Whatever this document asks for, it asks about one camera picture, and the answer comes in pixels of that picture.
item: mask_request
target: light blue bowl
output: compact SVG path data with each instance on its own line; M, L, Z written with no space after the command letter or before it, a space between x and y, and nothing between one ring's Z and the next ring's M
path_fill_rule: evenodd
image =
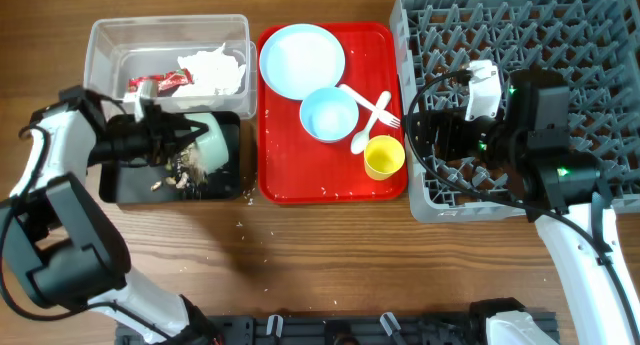
M355 100L336 88L312 92L300 105L302 127L315 139L332 143L344 139L358 123L360 111Z

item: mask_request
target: clear plastic container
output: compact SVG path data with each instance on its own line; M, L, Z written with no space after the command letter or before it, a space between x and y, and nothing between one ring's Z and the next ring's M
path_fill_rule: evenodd
M129 79L177 70L178 56L213 51L225 44L246 71L233 95L160 97L165 111L234 111L241 119L256 111L256 50L243 15L188 15L98 20L93 24L84 86L122 100ZM133 104L124 104L127 111Z

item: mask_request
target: white fork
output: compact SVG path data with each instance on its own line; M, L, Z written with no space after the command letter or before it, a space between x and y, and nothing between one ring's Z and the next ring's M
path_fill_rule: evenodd
M371 110L371 112L377 113L378 120L380 120L381 123L387 126L390 126L394 129L397 129L400 127L400 119L398 119L396 116L394 116L393 114L391 114L386 110L377 109L375 105L369 102L369 100L365 99L362 95L358 94L357 91L350 88L349 85L342 84L338 86L338 88L343 90L347 94L349 94L349 96L351 96L358 104Z

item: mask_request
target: white spoon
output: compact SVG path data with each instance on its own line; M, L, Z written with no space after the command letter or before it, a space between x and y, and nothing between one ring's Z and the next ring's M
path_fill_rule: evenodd
M389 101L391 101L391 93L388 91L383 91L378 98L376 108L384 110L389 104ZM351 140L351 152L354 155L360 154L367 147L367 144L369 143L369 132L371 131L373 125L376 123L376 120L378 120L378 112L372 112L371 117L369 118L369 122L367 122L367 126L365 126L362 131L356 133L353 136L353 139Z

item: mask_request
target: white cup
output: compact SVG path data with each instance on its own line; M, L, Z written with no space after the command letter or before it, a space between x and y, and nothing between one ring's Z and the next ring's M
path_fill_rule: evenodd
M222 136L220 125L210 113L184 114L184 117L209 127L209 131L196 138L196 146L200 150L200 162L205 171L211 174L229 161L229 149Z

